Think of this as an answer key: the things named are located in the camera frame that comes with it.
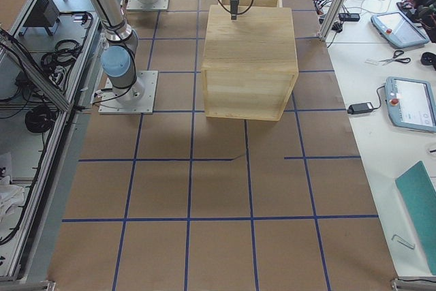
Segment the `metal allen key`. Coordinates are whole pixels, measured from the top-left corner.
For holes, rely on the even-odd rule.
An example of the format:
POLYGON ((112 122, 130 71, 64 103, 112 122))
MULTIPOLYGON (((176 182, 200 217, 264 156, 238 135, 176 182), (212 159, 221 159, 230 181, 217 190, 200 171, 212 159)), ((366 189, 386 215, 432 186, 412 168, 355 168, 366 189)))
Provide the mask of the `metal allen key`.
POLYGON ((391 240, 396 241, 397 243, 400 243, 404 247, 411 249, 411 250, 414 250, 416 248, 415 243, 410 243, 409 241, 407 241, 403 237, 399 236, 398 234, 393 234, 391 240))

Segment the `wooden drawer cabinet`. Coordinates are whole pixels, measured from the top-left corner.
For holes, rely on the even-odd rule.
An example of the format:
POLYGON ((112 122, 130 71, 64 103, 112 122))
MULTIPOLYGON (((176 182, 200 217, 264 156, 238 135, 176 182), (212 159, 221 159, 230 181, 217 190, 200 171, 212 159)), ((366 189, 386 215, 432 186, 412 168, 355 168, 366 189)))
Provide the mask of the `wooden drawer cabinet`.
POLYGON ((208 117, 278 121, 298 77, 291 9, 252 7, 231 20, 212 5, 201 73, 208 117))

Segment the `black power adapter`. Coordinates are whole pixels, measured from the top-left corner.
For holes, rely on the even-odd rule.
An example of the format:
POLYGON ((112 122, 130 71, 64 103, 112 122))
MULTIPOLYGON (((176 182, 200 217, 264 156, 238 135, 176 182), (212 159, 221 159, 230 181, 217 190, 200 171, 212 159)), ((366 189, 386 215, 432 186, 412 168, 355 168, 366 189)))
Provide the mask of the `black power adapter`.
POLYGON ((349 105, 348 114, 366 114, 374 111, 374 106, 371 102, 363 102, 349 105))

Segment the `black handled scissors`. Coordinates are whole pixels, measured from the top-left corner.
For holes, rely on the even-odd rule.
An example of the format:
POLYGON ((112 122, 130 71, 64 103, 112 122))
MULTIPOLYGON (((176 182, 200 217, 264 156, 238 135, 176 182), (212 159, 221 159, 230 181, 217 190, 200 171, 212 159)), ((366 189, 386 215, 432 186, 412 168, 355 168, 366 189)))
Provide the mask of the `black handled scissors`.
POLYGON ((403 50, 395 50, 391 58, 382 59, 379 61, 379 63, 382 63, 383 65, 387 65, 392 62, 403 63, 403 64, 410 63, 411 59, 409 57, 402 58, 404 54, 405 52, 403 50))

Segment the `black control box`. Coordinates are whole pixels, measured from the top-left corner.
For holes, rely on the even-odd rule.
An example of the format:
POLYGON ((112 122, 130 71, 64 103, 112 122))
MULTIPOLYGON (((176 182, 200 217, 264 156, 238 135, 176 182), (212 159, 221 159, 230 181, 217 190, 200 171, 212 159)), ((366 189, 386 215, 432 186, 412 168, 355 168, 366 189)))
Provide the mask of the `black control box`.
POLYGON ((20 35, 24 35, 31 27, 44 28, 48 35, 54 35, 60 22, 59 14, 53 0, 37 0, 20 30, 20 35))

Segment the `small black device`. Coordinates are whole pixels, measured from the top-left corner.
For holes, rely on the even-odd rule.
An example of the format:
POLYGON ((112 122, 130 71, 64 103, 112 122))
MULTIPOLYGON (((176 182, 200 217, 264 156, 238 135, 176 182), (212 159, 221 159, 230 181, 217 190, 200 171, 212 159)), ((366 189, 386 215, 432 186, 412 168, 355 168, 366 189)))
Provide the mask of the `small black device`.
POLYGON ((339 13, 338 17, 341 22, 358 22, 360 20, 360 15, 357 13, 339 13))

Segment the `aluminium frame rail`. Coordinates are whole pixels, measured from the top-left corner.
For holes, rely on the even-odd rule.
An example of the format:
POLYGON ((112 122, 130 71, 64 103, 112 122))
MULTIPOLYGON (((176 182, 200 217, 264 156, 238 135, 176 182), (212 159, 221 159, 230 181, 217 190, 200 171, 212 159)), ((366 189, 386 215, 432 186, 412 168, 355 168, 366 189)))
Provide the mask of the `aluminium frame rail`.
POLYGON ((69 112, 72 102, 69 102, 62 90, 54 85, 44 75, 44 71, 36 63, 30 52, 13 35, 1 29, 1 47, 12 55, 27 78, 60 110, 69 112))

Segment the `far teach pendant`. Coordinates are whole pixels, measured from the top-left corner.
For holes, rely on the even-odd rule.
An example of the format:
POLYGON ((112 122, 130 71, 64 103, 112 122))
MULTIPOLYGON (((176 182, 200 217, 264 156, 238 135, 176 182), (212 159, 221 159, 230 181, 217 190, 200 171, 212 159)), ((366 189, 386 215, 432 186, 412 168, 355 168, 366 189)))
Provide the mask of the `far teach pendant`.
POLYGON ((374 14, 371 23, 392 46, 402 49, 421 46, 430 42, 425 32, 401 12, 374 14))

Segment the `teach pendant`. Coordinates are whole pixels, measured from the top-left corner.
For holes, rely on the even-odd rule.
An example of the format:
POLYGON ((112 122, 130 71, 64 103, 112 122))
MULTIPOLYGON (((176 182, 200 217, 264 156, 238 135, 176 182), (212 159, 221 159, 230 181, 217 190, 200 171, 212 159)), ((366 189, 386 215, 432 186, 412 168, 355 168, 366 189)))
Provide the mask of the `teach pendant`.
POLYGON ((393 125, 435 133, 435 99, 429 82, 390 76, 384 88, 393 125))
POLYGON ((421 46, 430 42, 425 32, 401 12, 374 14, 371 23, 392 46, 402 49, 421 46))

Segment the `teal folder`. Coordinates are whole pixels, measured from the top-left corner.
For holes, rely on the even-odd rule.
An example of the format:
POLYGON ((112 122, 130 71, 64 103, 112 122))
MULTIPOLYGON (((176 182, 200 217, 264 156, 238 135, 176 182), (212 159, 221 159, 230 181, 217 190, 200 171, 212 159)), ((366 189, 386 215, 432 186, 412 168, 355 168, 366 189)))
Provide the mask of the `teal folder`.
POLYGON ((429 270, 435 275, 435 188, 422 161, 395 180, 418 235, 429 270))

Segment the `near teach pendant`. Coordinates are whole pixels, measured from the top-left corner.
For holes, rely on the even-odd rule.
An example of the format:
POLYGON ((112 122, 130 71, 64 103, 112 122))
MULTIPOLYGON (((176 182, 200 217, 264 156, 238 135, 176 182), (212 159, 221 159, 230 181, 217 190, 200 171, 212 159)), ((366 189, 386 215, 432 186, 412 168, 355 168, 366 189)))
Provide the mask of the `near teach pendant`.
POLYGON ((435 99, 429 82, 390 76, 384 88, 393 125, 435 133, 435 99))

